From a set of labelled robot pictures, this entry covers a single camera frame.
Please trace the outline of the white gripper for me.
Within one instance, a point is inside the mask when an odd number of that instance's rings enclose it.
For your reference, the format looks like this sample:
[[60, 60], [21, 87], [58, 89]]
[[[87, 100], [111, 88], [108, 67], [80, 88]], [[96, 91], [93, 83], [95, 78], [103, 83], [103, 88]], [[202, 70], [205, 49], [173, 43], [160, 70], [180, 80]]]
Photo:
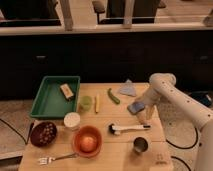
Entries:
[[154, 113], [154, 105], [159, 101], [161, 95], [153, 88], [149, 87], [140, 97], [138, 102], [142, 102], [146, 106], [146, 119], [150, 120]]

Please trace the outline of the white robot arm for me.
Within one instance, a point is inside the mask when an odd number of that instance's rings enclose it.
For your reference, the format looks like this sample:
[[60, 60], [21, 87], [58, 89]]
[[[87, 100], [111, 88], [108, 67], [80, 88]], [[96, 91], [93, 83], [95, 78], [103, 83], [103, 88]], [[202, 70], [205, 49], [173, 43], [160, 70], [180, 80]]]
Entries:
[[201, 132], [194, 171], [213, 171], [213, 110], [194, 100], [175, 87], [171, 73], [154, 73], [148, 89], [137, 98], [146, 107], [154, 106], [164, 96], [178, 107]]

